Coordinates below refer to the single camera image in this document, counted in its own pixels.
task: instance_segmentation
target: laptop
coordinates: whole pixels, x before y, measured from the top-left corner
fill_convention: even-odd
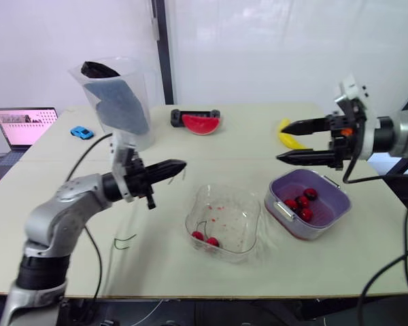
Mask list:
[[[11,149],[0,158],[0,178],[56,120],[53,107],[0,109],[0,130]]]

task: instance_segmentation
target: clear plastic container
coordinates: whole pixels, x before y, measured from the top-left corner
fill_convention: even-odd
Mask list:
[[[307,188],[314,188],[319,195],[310,202],[309,208],[313,212],[310,222],[303,221],[283,203],[286,199],[302,195]],[[298,169],[271,182],[265,198],[265,208],[293,236],[313,240],[348,212],[351,203],[334,181],[311,170]]]
[[[214,257],[238,262],[247,257],[257,240],[260,203],[254,194],[225,185],[202,186],[191,212],[186,218],[186,230],[194,248]],[[192,236],[201,232],[205,239]],[[220,246],[207,244],[214,237]]]
[[[151,146],[154,136],[148,90],[156,91],[155,72],[144,69],[139,61],[127,57],[89,61],[106,65],[120,74],[118,77],[88,78],[80,72],[82,65],[69,71],[83,87],[104,132],[118,129],[131,134],[138,151]]]

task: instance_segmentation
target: purple basket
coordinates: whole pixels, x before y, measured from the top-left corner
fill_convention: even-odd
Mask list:
[[[309,223],[283,203],[300,196],[307,188],[314,188],[319,194],[317,200],[310,202],[313,219]],[[351,203],[337,184],[311,170],[298,169],[271,182],[265,207],[293,236],[313,240],[348,212]]]

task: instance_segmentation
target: white wall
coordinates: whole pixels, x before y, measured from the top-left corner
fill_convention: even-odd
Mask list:
[[[167,0],[179,104],[313,101],[349,72],[385,115],[408,99],[408,0]]]
[[[87,105],[67,70],[89,59],[133,56],[160,71],[151,17],[150,0],[0,1],[0,107]]]

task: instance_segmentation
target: plastic pitcher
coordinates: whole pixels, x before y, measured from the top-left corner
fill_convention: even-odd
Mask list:
[[[82,65],[69,71],[83,87],[104,132],[118,129],[132,134],[138,151],[151,146],[154,136],[148,109],[148,90],[156,92],[155,72],[144,69],[139,61],[127,57],[91,61],[119,73],[118,77],[89,78],[81,73]]]

